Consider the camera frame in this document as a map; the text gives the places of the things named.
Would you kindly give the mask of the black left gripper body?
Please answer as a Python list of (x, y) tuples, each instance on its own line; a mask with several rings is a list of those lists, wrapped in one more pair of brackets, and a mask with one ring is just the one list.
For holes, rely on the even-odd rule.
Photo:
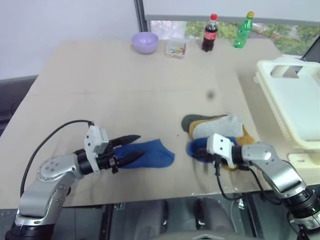
[(96, 158), (96, 162), (101, 170), (111, 169), (113, 174), (119, 171), (119, 159), (116, 156), (115, 148), (120, 145), (120, 138), (112, 139), (108, 142), (108, 145), (106, 146), (104, 152), (98, 155), (98, 157)]

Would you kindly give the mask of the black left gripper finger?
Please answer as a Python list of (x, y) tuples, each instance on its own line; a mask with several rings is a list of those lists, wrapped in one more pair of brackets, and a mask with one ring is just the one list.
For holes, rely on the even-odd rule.
[(138, 158), (140, 158), (144, 154), (145, 154), (144, 151), (131, 152), (123, 157), (120, 157), (116, 162), (116, 166), (117, 167), (127, 166), (127, 165), (133, 163), (134, 161), (136, 161)]
[(125, 146), (138, 140), (141, 136), (136, 134), (125, 135), (115, 139), (115, 146)]

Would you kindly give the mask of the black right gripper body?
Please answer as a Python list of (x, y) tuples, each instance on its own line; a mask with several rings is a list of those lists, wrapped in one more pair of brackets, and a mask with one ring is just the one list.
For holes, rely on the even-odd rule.
[(217, 159), (217, 155), (214, 153), (214, 154), (211, 154), (207, 151), (206, 148), (203, 148), (203, 162), (204, 163), (214, 163)]

